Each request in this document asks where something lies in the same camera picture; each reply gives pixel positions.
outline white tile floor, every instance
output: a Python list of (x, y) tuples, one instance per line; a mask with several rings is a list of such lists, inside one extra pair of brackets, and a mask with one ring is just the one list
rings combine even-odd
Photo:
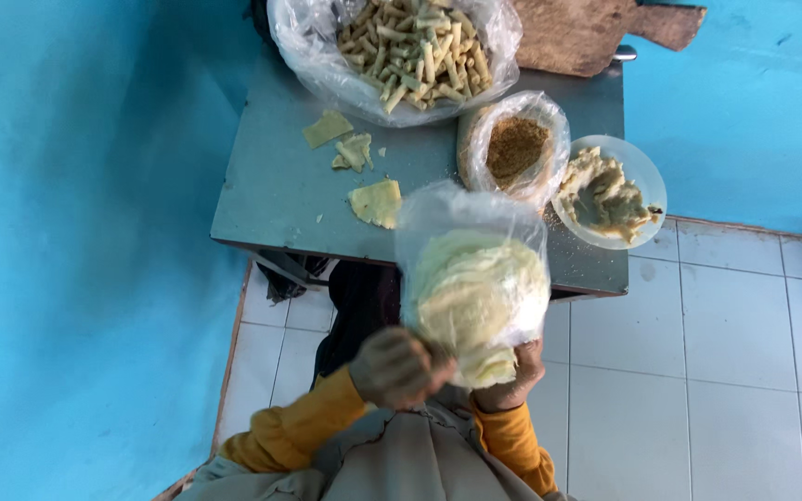
[[(219, 440), (308, 390), (326, 291), (270, 306), (253, 270)], [(802, 499), (802, 241), (665, 222), (623, 298), (552, 305), (529, 396), (583, 500)]]

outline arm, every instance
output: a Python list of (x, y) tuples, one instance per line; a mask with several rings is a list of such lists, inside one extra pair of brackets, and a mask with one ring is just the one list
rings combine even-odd
[(328, 438), (363, 416), (364, 402), (404, 408), (437, 392), (454, 369), (453, 360), (433, 364), (405, 329), (384, 329), (312, 392), (287, 407), (254, 414), (250, 430), (229, 438), (218, 454), (255, 473), (307, 468)]
[(250, 430), (229, 438), (218, 455), (256, 473), (300, 470), (329, 437), (361, 417), (364, 408), (349, 366), (343, 366), (292, 404), (258, 411)]
[(472, 393), (472, 417), (481, 446), (538, 495), (559, 490), (550, 455), (537, 444), (525, 398), (546, 370), (543, 340), (515, 348), (516, 378)]
[(496, 414), (472, 406), (481, 446), (538, 495), (559, 490), (549, 453), (537, 444), (528, 404)]

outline blue wall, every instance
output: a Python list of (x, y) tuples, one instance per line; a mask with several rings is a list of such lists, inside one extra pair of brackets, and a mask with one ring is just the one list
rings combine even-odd
[(694, 3), (708, 13), (685, 51), (625, 39), (627, 139), (671, 214), (802, 233), (802, 1)]
[(242, 1), (0, 0), (0, 499), (146, 500), (207, 458), (245, 257), (208, 239)]

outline mashed filling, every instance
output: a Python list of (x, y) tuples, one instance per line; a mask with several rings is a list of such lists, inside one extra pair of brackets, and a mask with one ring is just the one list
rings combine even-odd
[(599, 147), (584, 148), (569, 162), (559, 187), (559, 201), (571, 220), (577, 223), (575, 203), (581, 191), (593, 191), (598, 222), (590, 224), (596, 233), (617, 236), (631, 243), (638, 229), (649, 221), (657, 223), (661, 209), (642, 206), (642, 192), (624, 177), (624, 164), (613, 157), (603, 159)]

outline yellow sleeve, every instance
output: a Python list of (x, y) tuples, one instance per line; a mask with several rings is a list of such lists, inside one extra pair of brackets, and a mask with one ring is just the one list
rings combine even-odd
[(528, 404), (496, 414), (479, 410), (472, 400), (472, 417), (481, 446), (543, 496), (559, 488), (550, 455), (537, 444)]
[(252, 415), (250, 430), (229, 438), (218, 455), (256, 473), (301, 470), (329, 437), (363, 416), (364, 408), (349, 366), (343, 366), (292, 404)]

